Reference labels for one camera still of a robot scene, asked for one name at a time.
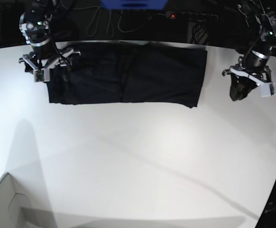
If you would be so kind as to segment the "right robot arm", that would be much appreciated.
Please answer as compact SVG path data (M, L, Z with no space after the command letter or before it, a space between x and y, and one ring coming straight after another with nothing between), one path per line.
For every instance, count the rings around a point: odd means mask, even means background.
M18 59L24 63L25 72L31 73L35 82L49 82L56 67L72 67L74 55L81 52L72 47L58 49L51 31L51 22L57 15L59 0L34 0L31 9L19 19L19 30L32 48Z

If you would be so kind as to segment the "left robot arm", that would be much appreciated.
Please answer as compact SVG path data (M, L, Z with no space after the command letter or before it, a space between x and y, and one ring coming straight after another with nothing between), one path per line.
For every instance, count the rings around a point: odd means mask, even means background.
M223 76L231 77L230 98L242 100L257 87L262 97L275 96L275 83L267 62L276 48L276 15L259 0L242 0L237 8L245 16L248 27L257 32L257 37L238 63L222 72Z

